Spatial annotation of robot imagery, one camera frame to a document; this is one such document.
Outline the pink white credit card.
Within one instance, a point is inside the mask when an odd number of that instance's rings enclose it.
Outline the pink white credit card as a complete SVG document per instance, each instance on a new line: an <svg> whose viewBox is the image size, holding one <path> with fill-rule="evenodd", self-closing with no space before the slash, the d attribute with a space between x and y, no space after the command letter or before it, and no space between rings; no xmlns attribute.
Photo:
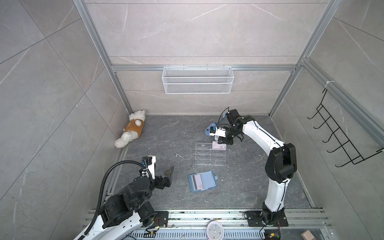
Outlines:
<svg viewBox="0 0 384 240"><path fill-rule="evenodd" d="M218 142L212 142L212 150L225 151L227 149L226 144L219 144Z"/></svg>

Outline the blue leather card holder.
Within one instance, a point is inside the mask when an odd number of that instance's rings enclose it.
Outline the blue leather card holder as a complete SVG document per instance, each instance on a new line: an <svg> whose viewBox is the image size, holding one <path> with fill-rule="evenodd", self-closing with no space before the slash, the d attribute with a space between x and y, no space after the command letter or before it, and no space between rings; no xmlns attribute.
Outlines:
<svg viewBox="0 0 384 240"><path fill-rule="evenodd" d="M204 189L202 191L198 191L198 192L211 190L211 189L214 189L218 186L218 183L217 183L218 178L215 176L213 171L208 171L208 172L198 173L198 174L201 175L203 185L204 185Z"/></svg>

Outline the clear acrylic organizer tray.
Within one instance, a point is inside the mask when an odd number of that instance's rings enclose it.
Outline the clear acrylic organizer tray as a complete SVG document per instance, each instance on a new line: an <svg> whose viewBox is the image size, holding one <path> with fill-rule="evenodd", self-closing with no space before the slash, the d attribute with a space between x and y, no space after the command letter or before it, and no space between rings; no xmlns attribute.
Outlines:
<svg viewBox="0 0 384 240"><path fill-rule="evenodd" d="M225 151L212 150L212 142L195 143L195 164L203 166L225 166L227 163Z"/></svg>

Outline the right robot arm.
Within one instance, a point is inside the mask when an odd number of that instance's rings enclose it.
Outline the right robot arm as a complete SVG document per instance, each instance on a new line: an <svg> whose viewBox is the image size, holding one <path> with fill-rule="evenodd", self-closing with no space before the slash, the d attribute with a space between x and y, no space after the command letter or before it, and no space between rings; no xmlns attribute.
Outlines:
<svg viewBox="0 0 384 240"><path fill-rule="evenodd" d="M265 171L269 178L268 193L261 212L264 224L271 225L285 213L284 200L288 185L297 171L296 148L285 144L268 133L250 115L241 116L236 109L222 112L221 118L228 123L216 124L207 128L219 144L232 145L234 138L242 140L244 135L250 137L268 156Z"/></svg>

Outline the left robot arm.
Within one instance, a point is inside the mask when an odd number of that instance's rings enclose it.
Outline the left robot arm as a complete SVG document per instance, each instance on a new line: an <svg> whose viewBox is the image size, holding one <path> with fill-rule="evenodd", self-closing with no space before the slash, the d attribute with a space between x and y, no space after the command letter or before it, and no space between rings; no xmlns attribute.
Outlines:
<svg viewBox="0 0 384 240"><path fill-rule="evenodd" d="M174 167L164 171L164 176L137 177L130 184L111 196L96 213L95 223L90 223L76 240L122 240L134 230L156 228L159 221L167 225L167 211L157 213L149 199L155 189L172 184Z"/></svg>

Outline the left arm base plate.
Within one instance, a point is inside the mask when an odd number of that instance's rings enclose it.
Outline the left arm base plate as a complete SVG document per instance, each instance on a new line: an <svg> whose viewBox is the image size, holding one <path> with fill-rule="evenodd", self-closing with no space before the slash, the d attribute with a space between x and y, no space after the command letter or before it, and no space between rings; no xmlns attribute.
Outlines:
<svg viewBox="0 0 384 240"><path fill-rule="evenodd" d="M154 215L144 221L143 226L150 229L154 229L156 227L167 227L168 221L168 211L157 211Z"/></svg>

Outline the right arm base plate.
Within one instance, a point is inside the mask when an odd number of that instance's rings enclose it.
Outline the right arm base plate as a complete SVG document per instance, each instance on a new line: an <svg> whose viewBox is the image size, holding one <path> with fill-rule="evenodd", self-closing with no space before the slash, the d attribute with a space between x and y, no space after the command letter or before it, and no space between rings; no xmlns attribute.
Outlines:
<svg viewBox="0 0 384 240"><path fill-rule="evenodd" d="M244 218L247 220L249 227L288 227L288 220L285 215L285 209L276 213L266 211L246 211Z"/></svg>

